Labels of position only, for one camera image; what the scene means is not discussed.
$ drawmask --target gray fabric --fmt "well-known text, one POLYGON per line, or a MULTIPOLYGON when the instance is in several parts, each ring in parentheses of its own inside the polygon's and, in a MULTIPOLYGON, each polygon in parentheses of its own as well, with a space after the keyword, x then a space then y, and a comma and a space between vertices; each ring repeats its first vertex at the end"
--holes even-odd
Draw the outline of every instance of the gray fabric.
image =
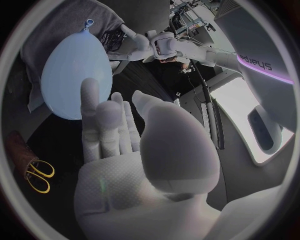
POLYGON ((67 36, 79 32, 87 19, 93 19, 91 34, 100 39, 106 31, 117 29, 123 20, 109 7, 96 0, 66 0, 32 32, 21 49, 32 90, 29 111, 43 102, 40 80, 44 65, 55 47, 67 36))

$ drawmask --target person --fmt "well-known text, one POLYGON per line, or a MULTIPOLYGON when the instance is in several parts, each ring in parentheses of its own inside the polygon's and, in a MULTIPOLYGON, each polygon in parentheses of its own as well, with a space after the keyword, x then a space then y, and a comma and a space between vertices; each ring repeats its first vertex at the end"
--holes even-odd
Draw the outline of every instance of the person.
POLYGON ((185 57, 181 57, 181 56, 174 56, 174 57, 169 57, 167 59, 163 59, 163 60, 159 60, 162 64, 165 63, 171 63, 171 62, 180 62, 181 63, 181 69, 186 69, 189 67, 190 65, 190 60, 185 58, 185 57))

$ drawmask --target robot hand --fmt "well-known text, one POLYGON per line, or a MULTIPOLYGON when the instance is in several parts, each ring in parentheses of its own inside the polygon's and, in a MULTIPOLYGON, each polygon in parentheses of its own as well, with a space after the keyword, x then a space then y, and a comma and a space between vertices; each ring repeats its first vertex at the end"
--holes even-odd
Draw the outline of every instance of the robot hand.
POLYGON ((147 37, 132 31, 124 24, 121 25, 121 30, 135 42, 137 48, 128 53, 109 51, 107 55, 110 60, 138 61, 154 55, 154 50, 147 37))
POLYGON ((112 94, 111 101, 99 103, 98 82, 85 79, 81 85, 81 114, 85 164, 78 174, 74 210, 86 235, 95 228, 107 231, 109 221, 126 218, 136 207, 170 202, 145 176, 140 135, 130 104, 120 93, 112 94), (89 223, 91 215, 97 218, 97 227, 89 223))

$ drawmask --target purple light strip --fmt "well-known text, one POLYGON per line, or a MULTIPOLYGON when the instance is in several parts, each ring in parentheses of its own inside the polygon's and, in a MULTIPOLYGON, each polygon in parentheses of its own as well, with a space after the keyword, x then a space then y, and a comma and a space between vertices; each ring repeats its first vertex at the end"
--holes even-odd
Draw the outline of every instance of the purple light strip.
POLYGON ((252 70, 254 70, 254 71, 256 71, 256 72, 259 72, 259 73, 261 73, 261 74, 267 75, 267 76, 269 76, 269 77, 271 77, 271 78, 277 79, 277 80, 279 80, 279 81, 285 82, 285 83, 287 83, 287 84, 294 84, 294 81, 292 81, 292 80, 285 79, 285 78, 282 78, 282 77, 280 77, 280 76, 276 76, 276 75, 270 74, 270 73, 268 73, 268 72, 265 72, 265 71, 256 69, 255 67, 253 67, 253 66, 247 64, 246 62, 244 62, 238 55, 236 55, 236 56, 237 56, 237 60, 239 61, 239 63, 242 64, 242 65, 244 65, 245 67, 247 67, 247 68, 249 68, 249 69, 252 69, 252 70))

